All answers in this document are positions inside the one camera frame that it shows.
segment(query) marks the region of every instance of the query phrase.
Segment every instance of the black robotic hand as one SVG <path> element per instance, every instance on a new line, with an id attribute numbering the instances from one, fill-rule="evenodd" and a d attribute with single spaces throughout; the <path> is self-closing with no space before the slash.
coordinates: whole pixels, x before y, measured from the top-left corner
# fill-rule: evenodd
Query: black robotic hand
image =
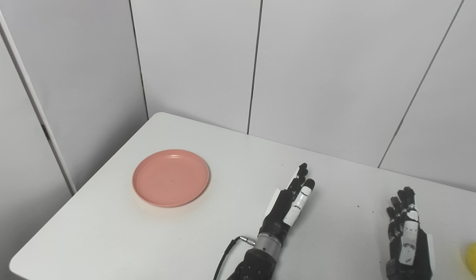
<path id="1" fill-rule="evenodd" d="M 390 223 L 390 260 L 386 264 L 389 280 L 430 280 L 432 266 L 428 236 L 421 229 L 414 190 L 405 187 L 387 208 Z"/>
<path id="2" fill-rule="evenodd" d="M 254 242 L 254 248 L 245 253 L 243 261 L 236 266 L 228 280 L 270 280 L 274 273 L 281 248 L 286 236 L 297 220 L 311 191 L 314 189 L 313 179 L 306 179 L 307 163 L 302 163 L 287 189 L 277 190 L 271 200 L 269 209 Z M 217 279 L 220 265 L 215 272 Z"/>

